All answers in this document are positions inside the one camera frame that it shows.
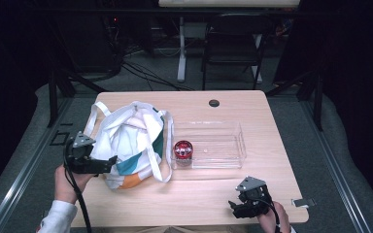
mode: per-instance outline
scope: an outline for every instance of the hand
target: hand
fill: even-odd
[[[280,218],[281,232],[289,233],[289,219],[286,210],[284,210],[283,205],[278,202],[274,202],[275,210],[277,211],[278,217]],[[266,215],[257,216],[259,224],[265,233],[275,233],[276,221],[274,212],[269,209]]]
[[[84,191],[86,184],[89,180],[95,176],[94,174],[75,174],[74,179],[78,185],[78,188],[81,192]],[[68,183],[65,177],[65,168],[63,165],[60,165],[55,170],[55,200],[68,202],[71,204],[75,204],[77,202],[77,194],[74,191],[72,185]]]

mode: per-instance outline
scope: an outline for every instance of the gray carpet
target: gray carpet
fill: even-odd
[[[193,45],[191,44],[187,51],[184,83],[176,82],[178,55],[174,52],[166,53],[166,55],[157,53],[154,58],[139,52],[126,57],[125,61],[142,64],[172,84],[200,89],[202,74],[199,71],[199,55],[201,49]],[[274,87],[272,79],[283,47],[283,42],[275,44],[271,42],[261,69],[262,84],[258,86],[258,89],[267,91]],[[212,70],[215,76],[219,71],[218,69]],[[251,73],[242,76],[248,80]],[[175,90],[165,84],[151,82],[148,84],[146,80],[135,77],[124,69],[116,77],[97,83],[112,91]],[[56,132],[69,132],[71,136],[74,136],[76,132],[83,130],[89,115],[89,107],[96,96],[87,87],[79,83],[74,83],[74,85],[79,93],[74,99],[59,98],[59,103],[62,104],[60,109],[64,111],[52,129],[46,127],[50,116],[48,87],[44,86],[37,91],[39,105],[36,114],[0,178],[0,205],[11,186],[17,183],[18,174],[25,169],[25,163],[35,154],[39,154],[39,159],[36,161],[37,169],[30,171],[33,176],[30,180],[24,181],[25,190],[18,193],[14,207],[6,210],[8,218],[1,219],[3,226],[0,232],[34,232],[42,213],[50,208],[53,198],[53,171],[62,162],[62,147],[50,146],[51,139]],[[241,85],[241,83],[237,85],[215,84],[208,85],[208,87],[211,89],[251,88],[250,85]],[[296,86],[291,87],[280,96],[268,99],[302,195],[305,198],[314,198],[317,202],[317,206],[309,209],[309,221],[294,224],[294,227],[298,232],[356,232],[354,222],[345,206],[345,200],[340,195],[325,162],[325,151],[317,137],[317,131],[309,121],[309,114],[303,108],[305,105],[293,96],[296,90]],[[362,210],[362,215],[373,232],[373,192],[349,156],[343,125],[327,98],[323,100],[322,126],[324,129],[322,134],[330,144],[349,187],[355,195],[355,200]],[[254,225],[251,231],[261,232],[258,225]],[[102,229],[97,229],[95,232],[102,232]]]

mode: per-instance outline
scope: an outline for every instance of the dark background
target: dark background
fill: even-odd
[[[48,82],[56,66],[77,67],[75,55],[65,52],[48,22],[24,14],[20,3],[0,1],[0,174],[35,111],[35,90]],[[342,16],[296,19],[276,81],[322,69],[324,93],[344,122],[353,161],[373,188],[373,1],[303,0],[299,11]],[[99,67],[114,64],[112,54],[106,57],[111,59]]]

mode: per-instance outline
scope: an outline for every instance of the person's left hand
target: person's left hand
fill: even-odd
[[[75,182],[78,185],[78,188],[81,192],[84,192],[86,184],[89,180],[95,176],[95,174],[73,174]],[[77,194],[74,191],[74,188],[65,177],[65,168],[63,165],[60,165],[55,170],[55,200],[68,202],[71,204],[75,204],[77,202]]]

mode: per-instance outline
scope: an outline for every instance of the red can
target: red can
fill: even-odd
[[[192,162],[193,147],[189,141],[182,140],[175,144],[174,154],[177,158],[177,164],[188,166]]]

